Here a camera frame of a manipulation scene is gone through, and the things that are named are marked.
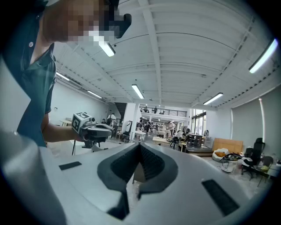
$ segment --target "ceiling light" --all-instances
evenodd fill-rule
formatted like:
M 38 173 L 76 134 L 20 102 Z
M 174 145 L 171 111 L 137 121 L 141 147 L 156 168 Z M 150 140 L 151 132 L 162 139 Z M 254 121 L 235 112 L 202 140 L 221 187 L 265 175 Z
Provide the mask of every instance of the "ceiling light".
M 95 94 L 95 93 L 93 93 L 93 92 L 91 92 L 91 91 L 88 91 L 89 93 L 91 93 L 91 94 L 93 94 L 93 95 L 95 95 L 95 96 L 97 96 L 98 98 L 102 98 L 101 96 L 98 96 L 97 94 Z
M 102 48 L 102 50 L 108 55 L 109 57 L 115 55 L 114 49 L 111 47 L 110 43 L 106 41 L 99 41 L 98 45 Z
M 135 92 L 137 93 L 137 95 L 141 98 L 144 99 L 144 96 L 142 95 L 140 89 L 138 88 L 138 86 L 136 84 L 132 84 L 133 89 L 135 90 Z
M 223 96 L 223 93 L 218 93 L 216 94 L 214 97 L 212 97 L 211 99 L 209 99 L 208 101 L 204 102 L 203 105 L 207 105 L 213 101 L 215 101 L 216 99 L 218 99 L 219 97 Z
M 261 56 L 255 61 L 255 63 L 249 68 L 250 73 L 256 72 L 265 62 L 266 60 L 274 53 L 275 49 L 278 46 L 278 42 L 276 39 L 270 44 L 270 46 L 261 54 Z
M 63 79 L 66 79 L 67 81 L 69 81 L 68 78 L 66 78 L 65 76 L 61 75 L 60 73 L 57 72 L 57 75 L 59 75 L 60 77 L 62 77 Z

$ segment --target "floor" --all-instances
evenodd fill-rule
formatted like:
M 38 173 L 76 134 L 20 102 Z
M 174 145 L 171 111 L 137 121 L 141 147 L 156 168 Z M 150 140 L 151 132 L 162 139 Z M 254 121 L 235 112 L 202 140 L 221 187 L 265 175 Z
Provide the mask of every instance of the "floor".
M 152 139 L 155 135 L 152 133 L 146 134 L 144 141 L 147 143 L 153 143 Z M 51 149 L 53 155 L 55 157 L 65 157 L 65 156 L 71 156 L 72 154 L 72 148 L 73 148 L 74 141 L 66 141 L 66 142 L 57 142 L 57 143 L 48 143 L 48 148 Z M 101 148 L 114 148 L 117 146 L 120 146 L 120 144 L 124 144 L 121 140 L 113 138 L 109 138 L 106 142 L 101 143 Z M 83 149 L 82 146 L 84 143 L 82 142 L 76 142 L 76 154 L 91 154 L 90 149 Z M 220 166 L 221 163 L 214 161 L 211 157 L 203 157 L 204 160 L 206 160 L 211 165 L 215 166 L 221 173 L 224 173 Z M 266 188 L 269 188 L 269 186 L 272 184 L 271 180 L 267 180 L 266 183 L 264 182 L 266 179 L 263 179 L 258 187 L 258 183 L 260 181 L 260 176 L 257 178 L 254 177 L 252 180 L 249 180 L 250 176 L 249 173 L 244 173 L 241 175 L 241 170 L 235 170 L 233 173 L 227 173 L 231 178 L 236 180 L 241 187 L 243 188 L 245 194 L 252 198 L 255 194 L 260 192 L 261 190 L 264 190 Z M 137 205 L 137 194 L 139 185 L 141 183 L 135 181 L 133 183 L 133 177 L 127 184 L 127 194 L 128 194 L 128 202 L 129 202 L 129 208 L 130 210 L 133 210 L 134 207 Z

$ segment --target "staircase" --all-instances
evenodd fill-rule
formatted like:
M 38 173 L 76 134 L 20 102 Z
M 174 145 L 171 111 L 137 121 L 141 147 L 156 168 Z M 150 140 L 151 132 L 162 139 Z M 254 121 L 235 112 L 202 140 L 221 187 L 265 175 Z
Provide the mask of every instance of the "staircase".
M 124 115 L 125 115 L 125 110 L 126 110 L 126 106 L 127 103 L 120 103 L 120 102 L 115 102 L 115 105 L 121 115 L 121 119 L 124 119 Z

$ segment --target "teal shirt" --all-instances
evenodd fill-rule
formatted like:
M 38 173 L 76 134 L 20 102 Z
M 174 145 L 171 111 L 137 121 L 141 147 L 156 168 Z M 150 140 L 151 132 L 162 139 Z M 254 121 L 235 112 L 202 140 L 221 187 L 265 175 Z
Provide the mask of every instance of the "teal shirt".
M 51 111 L 50 104 L 56 74 L 54 44 L 30 65 L 43 10 L 44 5 L 34 8 L 26 15 L 15 29 L 3 52 L 4 61 L 11 74 L 31 99 L 17 131 L 33 139 L 38 146 L 46 146 L 41 123 L 44 115 Z

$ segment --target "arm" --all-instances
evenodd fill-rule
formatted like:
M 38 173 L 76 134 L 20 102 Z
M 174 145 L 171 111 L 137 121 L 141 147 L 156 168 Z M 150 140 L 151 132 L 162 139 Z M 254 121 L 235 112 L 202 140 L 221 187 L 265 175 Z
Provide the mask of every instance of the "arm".
M 61 142 L 68 140 L 82 141 L 72 127 L 58 127 L 49 123 L 49 115 L 45 114 L 41 123 L 41 131 L 46 142 Z

